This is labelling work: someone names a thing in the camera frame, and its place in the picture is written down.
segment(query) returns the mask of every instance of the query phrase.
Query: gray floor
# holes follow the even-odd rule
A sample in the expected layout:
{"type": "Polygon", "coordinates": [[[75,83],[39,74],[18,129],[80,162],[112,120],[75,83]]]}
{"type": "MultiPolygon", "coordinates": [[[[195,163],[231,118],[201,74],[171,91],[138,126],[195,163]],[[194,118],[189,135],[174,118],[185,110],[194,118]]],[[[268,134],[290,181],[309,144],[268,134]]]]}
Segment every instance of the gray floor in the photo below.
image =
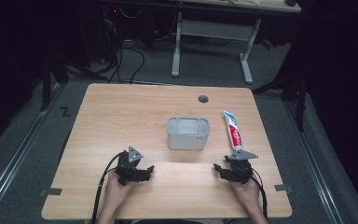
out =
{"type": "MultiPolygon", "coordinates": [[[[134,43],[129,42],[126,45],[130,47],[134,43]]],[[[198,43],[195,42],[185,45],[186,48],[197,46],[198,43]]],[[[254,84],[246,85],[237,55],[243,46],[241,42],[229,43],[225,46],[204,43],[199,49],[183,49],[181,74],[179,77],[171,77],[173,47],[156,45],[151,48],[139,44],[135,49],[144,54],[145,65],[134,80],[175,85],[255,89],[273,80],[283,57],[290,49],[289,45],[272,50],[255,45],[249,58],[254,84]]],[[[130,79],[131,74],[141,64],[141,59],[137,53],[123,50],[121,79],[130,79]]],[[[97,63],[93,65],[93,69],[98,67],[100,65],[97,63]]],[[[62,93],[51,106],[34,141],[31,142],[29,153],[0,201],[0,223],[84,223],[84,220],[44,220],[40,213],[46,196],[40,193],[50,187],[65,139],[75,122],[85,90],[92,82],[97,81],[87,77],[71,76],[70,82],[63,87],[62,93]],[[62,115],[62,106],[68,107],[70,117],[62,115]]],[[[114,78],[113,83],[117,84],[117,77],[114,78]]],[[[296,127],[292,124],[293,118],[287,113],[287,106],[290,107],[291,103],[283,103],[278,93],[279,91],[269,91],[256,95],[255,99],[283,183],[293,189],[288,193],[293,214],[288,218],[271,218],[269,222],[331,223],[320,198],[320,192],[315,188],[311,170],[306,163],[303,143],[298,137],[296,127]]],[[[35,88],[34,98],[19,110],[0,139],[0,176],[28,129],[40,116],[40,106],[41,85],[35,88]]],[[[303,134],[337,204],[342,223],[358,223],[358,195],[326,138],[310,97],[307,98],[304,125],[303,134]]],[[[249,220],[238,220],[235,223],[249,223],[249,220]]]]}

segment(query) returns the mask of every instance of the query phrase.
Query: table leg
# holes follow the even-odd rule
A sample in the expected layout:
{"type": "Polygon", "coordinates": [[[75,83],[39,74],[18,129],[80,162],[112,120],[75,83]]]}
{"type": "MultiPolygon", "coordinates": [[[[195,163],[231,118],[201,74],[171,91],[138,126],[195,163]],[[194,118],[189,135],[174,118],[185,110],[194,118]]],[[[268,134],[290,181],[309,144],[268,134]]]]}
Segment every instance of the table leg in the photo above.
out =
{"type": "Polygon", "coordinates": [[[251,74],[251,71],[249,70],[248,57],[249,57],[249,53],[251,52],[252,45],[255,42],[255,36],[257,35],[257,31],[258,31],[258,27],[260,26],[260,22],[261,22],[260,19],[255,21],[255,26],[253,27],[253,29],[251,31],[245,52],[240,54],[242,72],[243,72],[243,75],[245,76],[245,82],[247,84],[253,83],[252,74],[251,74]]]}
{"type": "Polygon", "coordinates": [[[176,26],[176,45],[175,52],[173,53],[173,62],[172,62],[172,76],[179,76],[179,66],[180,66],[180,36],[182,33],[182,13],[178,13],[178,22],[176,26]]]}

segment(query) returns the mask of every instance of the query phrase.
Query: cable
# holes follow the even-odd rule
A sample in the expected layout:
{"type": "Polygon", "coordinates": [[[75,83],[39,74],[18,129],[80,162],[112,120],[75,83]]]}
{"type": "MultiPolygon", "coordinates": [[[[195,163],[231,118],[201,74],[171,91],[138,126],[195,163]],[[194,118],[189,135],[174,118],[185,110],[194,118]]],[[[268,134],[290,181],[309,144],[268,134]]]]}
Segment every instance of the cable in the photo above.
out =
{"type": "Polygon", "coordinates": [[[163,36],[162,38],[155,39],[155,41],[163,40],[163,39],[170,38],[170,37],[174,36],[174,35],[170,35],[170,34],[172,33],[172,29],[175,26],[176,17],[177,17],[177,13],[175,13],[175,16],[173,17],[173,22],[172,22],[172,26],[171,26],[170,31],[165,36],[163,36]]]}
{"type": "Polygon", "coordinates": [[[124,13],[124,11],[123,11],[123,9],[121,9],[121,7],[119,9],[120,9],[121,13],[123,13],[123,16],[125,16],[125,17],[127,17],[129,19],[137,18],[139,16],[139,13],[141,13],[143,11],[143,9],[141,9],[141,10],[138,11],[138,13],[136,13],[135,16],[128,16],[128,15],[126,15],[126,13],[124,13]]]}
{"type": "Polygon", "coordinates": [[[256,172],[256,173],[260,179],[261,184],[254,177],[252,177],[252,176],[250,176],[250,177],[251,177],[251,179],[254,180],[254,182],[257,184],[258,188],[260,189],[261,196],[263,198],[263,215],[266,218],[266,220],[269,220],[269,216],[267,215],[267,196],[266,196],[266,192],[264,191],[264,188],[263,188],[263,181],[261,180],[258,172],[256,172]]]}
{"type": "MultiPolygon", "coordinates": [[[[252,168],[253,171],[255,171],[255,173],[257,174],[258,176],[258,179],[260,180],[260,182],[257,181],[257,179],[255,179],[254,177],[250,176],[251,179],[254,180],[254,182],[257,184],[260,192],[261,192],[261,197],[262,197],[262,200],[263,200],[263,215],[264,217],[266,218],[266,220],[269,220],[269,216],[267,214],[267,195],[266,195],[266,192],[264,191],[264,188],[263,188],[263,180],[261,179],[261,176],[260,174],[252,168]]],[[[231,224],[233,223],[235,220],[237,219],[231,219],[228,224],[231,224]]]]}
{"type": "Polygon", "coordinates": [[[109,80],[107,81],[107,83],[110,83],[110,82],[112,81],[112,79],[113,79],[113,77],[115,76],[116,73],[117,73],[117,77],[118,77],[118,83],[120,83],[120,84],[123,83],[123,82],[121,81],[120,73],[119,73],[119,71],[118,71],[118,69],[119,69],[120,66],[121,66],[121,62],[123,61],[123,51],[122,51],[121,45],[122,45],[122,43],[121,43],[120,46],[119,46],[119,49],[120,49],[120,62],[119,62],[118,59],[117,59],[117,62],[118,62],[117,68],[116,68],[115,72],[113,72],[112,76],[110,76],[110,78],[109,78],[109,80]]]}
{"type": "Polygon", "coordinates": [[[203,46],[204,44],[204,38],[200,38],[200,44],[198,46],[196,46],[195,48],[186,48],[184,45],[181,44],[181,48],[183,49],[188,49],[188,50],[194,50],[194,49],[199,49],[203,46]]]}
{"type": "Polygon", "coordinates": [[[141,70],[141,68],[144,66],[145,64],[145,56],[143,55],[143,53],[141,53],[140,51],[136,50],[136,49],[127,49],[127,50],[132,50],[137,52],[138,54],[140,54],[142,56],[142,64],[141,66],[139,66],[139,68],[132,74],[131,78],[130,78],[130,84],[132,84],[133,82],[133,78],[135,77],[135,75],[139,72],[139,70],[141,70]]]}
{"type": "Polygon", "coordinates": [[[100,184],[98,185],[98,190],[97,190],[97,194],[95,195],[95,204],[94,204],[94,210],[92,212],[92,220],[91,220],[91,224],[95,224],[96,220],[97,220],[97,212],[98,212],[98,205],[100,203],[100,197],[101,197],[101,190],[103,189],[103,182],[104,182],[104,178],[105,176],[109,173],[109,167],[110,165],[113,163],[113,161],[115,159],[117,159],[117,157],[119,157],[123,152],[118,153],[106,166],[105,170],[103,171],[103,176],[101,177],[100,180],[100,184]]]}

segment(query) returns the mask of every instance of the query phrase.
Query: dark background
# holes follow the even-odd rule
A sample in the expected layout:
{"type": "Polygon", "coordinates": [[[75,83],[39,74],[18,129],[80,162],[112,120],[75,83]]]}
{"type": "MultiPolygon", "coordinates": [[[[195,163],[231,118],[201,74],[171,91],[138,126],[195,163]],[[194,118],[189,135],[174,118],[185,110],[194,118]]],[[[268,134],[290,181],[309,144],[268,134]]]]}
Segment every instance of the dark background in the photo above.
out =
{"type": "MultiPolygon", "coordinates": [[[[298,32],[297,22],[265,21],[256,42],[293,43],[277,79],[292,74],[307,76],[319,118],[358,192],[358,1],[299,4],[302,14],[330,22],[306,23],[298,32]]],[[[99,13],[97,5],[0,2],[0,134],[32,97],[51,48],[84,65],[106,57],[99,13]]],[[[170,26],[161,20],[167,16],[172,13],[145,13],[138,21],[142,25],[133,24],[126,32],[152,43],[153,29],[165,31],[170,26]]]]}

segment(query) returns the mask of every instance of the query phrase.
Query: metal rail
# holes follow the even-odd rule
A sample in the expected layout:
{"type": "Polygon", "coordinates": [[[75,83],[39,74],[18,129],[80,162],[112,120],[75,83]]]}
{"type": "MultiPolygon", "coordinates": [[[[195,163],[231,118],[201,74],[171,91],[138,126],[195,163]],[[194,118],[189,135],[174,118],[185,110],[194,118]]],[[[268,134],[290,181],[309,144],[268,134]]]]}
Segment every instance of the metal rail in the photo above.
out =
{"type": "Polygon", "coordinates": [[[64,86],[63,84],[56,84],[53,88],[53,97],[50,101],[50,104],[46,107],[46,110],[41,111],[37,116],[34,123],[31,125],[30,129],[28,130],[27,134],[23,138],[21,144],[17,148],[16,153],[10,160],[7,168],[2,173],[0,177],[0,202],[4,197],[8,187],[10,186],[11,182],[13,181],[14,177],[16,176],[17,172],[19,171],[22,163],[24,162],[28,152],[31,150],[31,146],[34,142],[34,138],[37,132],[40,129],[43,121],[45,120],[46,115],[48,114],[51,106],[58,98],[58,96],[62,93],[64,86]]]}
{"type": "Polygon", "coordinates": [[[334,202],[333,195],[330,191],[330,188],[327,186],[324,181],[324,177],[322,175],[321,170],[319,169],[318,163],[313,157],[312,151],[310,150],[310,145],[307,141],[306,135],[298,129],[296,124],[296,111],[293,109],[293,106],[290,102],[283,102],[283,106],[286,112],[291,117],[291,123],[293,127],[296,129],[296,133],[300,143],[302,145],[304,159],[306,160],[306,164],[310,169],[310,175],[313,179],[316,189],[318,190],[319,197],[321,198],[322,204],[324,205],[324,209],[328,218],[330,219],[330,223],[341,224],[344,223],[341,214],[337,208],[336,203],[334,202]]]}

